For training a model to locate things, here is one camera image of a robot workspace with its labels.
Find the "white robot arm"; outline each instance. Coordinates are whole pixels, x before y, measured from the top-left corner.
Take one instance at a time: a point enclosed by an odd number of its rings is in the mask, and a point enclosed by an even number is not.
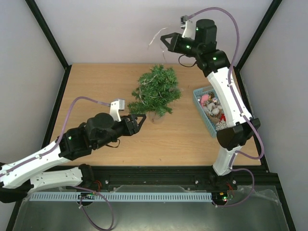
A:
[[[187,20],[186,16],[183,16],[181,23],[184,29],[182,35],[179,33],[163,35],[161,41],[171,52],[196,58],[197,66],[203,71],[218,95],[225,113],[227,128],[217,132],[220,149],[213,169],[218,176],[223,176],[231,172],[237,151],[253,135],[246,118],[256,129],[259,128],[260,121],[252,118],[245,107],[234,84],[232,73],[231,78],[228,79],[228,73],[232,67],[230,67],[226,54],[216,49],[217,27],[214,21],[201,19],[196,22],[195,26]]]
[[[51,167],[64,164],[91,154],[120,136],[132,136],[139,132],[145,115],[120,116],[124,110],[124,100],[110,104],[110,114],[99,113],[69,129],[61,140],[51,142],[45,148],[21,160],[0,166],[0,201],[9,203],[20,200],[29,193],[61,186],[84,186],[94,182],[89,165],[80,165],[63,171],[44,172]]]

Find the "plastic basket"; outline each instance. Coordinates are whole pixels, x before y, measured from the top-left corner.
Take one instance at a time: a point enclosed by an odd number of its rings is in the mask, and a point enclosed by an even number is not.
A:
[[[211,136],[213,138],[216,138],[216,125],[209,120],[209,118],[207,117],[207,115],[205,114],[203,108],[201,107],[201,104],[199,103],[197,97],[198,96],[203,96],[205,94],[208,94],[210,92],[214,92],[215,97],[217,97],[216,92],[214,91],[212,86],[208,86],[208,87],[204,87],[204,88],[199,88],[193,91],[193,102],[196,105],[198,112],[200,114],[200,116],[202,117],[202,120],[204,122],[204,124],[206,125],[209,133],[211,134]]]

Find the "wooden table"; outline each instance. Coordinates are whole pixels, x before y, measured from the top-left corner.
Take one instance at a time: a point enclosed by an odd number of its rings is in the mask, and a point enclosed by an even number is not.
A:
[[[149,71],[152,64],[74,64],[72,66],[52,139],[60,134],[71,102],[78,96],[87,96],[103,102],[116,98],[134,100],[131,96],[139,77]],[[182,97],[171,103],[173,114],[167,114],[161,124],[145,121],[138,134],[121,137],[119,148],[102,147],[91,155],[66,165],[92,166],[210,166],[216,160],[219,144],[213,139],[193,104],[193,90],[209,85],[197,67],[173,66]],[[75,104],[66,129],[79,126],[97,113],[109,113],[104,107],[86,100]],[[128,110],[120,113],[127,115]],[[247,141],[242,151],[257,156],[253,139]],[[260,161],[238,155],[236,165],[260,165]]]

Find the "white wall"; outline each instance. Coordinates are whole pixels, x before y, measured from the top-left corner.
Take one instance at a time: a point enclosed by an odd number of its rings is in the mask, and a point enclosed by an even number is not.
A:
[[[0,1],[0,162],[40,149],[63,68],[24,0]],[[0,203],[5,230],[14,203]]]
[[[37,0],[69,63],[164,63],[159,37],[181,32],[180,17],[207,7],[222,7],[235,17],[241,32],[239,56],[260,23],[271,0]],[[236,37],[231,20],[221,12],[206,12],[218,26],[218,48],[231,58]],[[178,54],[165,52],[168,63]]]
[[[307,230],[308,2],[282,1],[242,77],[270,170],[279,174],[297,230]]]

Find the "small christmas tree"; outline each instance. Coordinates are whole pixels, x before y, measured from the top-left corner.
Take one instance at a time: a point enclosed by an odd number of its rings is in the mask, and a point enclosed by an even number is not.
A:
[[[168,104],[181,97],[178,79],[172,67],[165,69],[163,65],[155,65],[150,73],[144,73],[138,80],[139,86],[132,92],[135,102],[128,104],[131,114],[155,112],[163,116],[172,113]]]

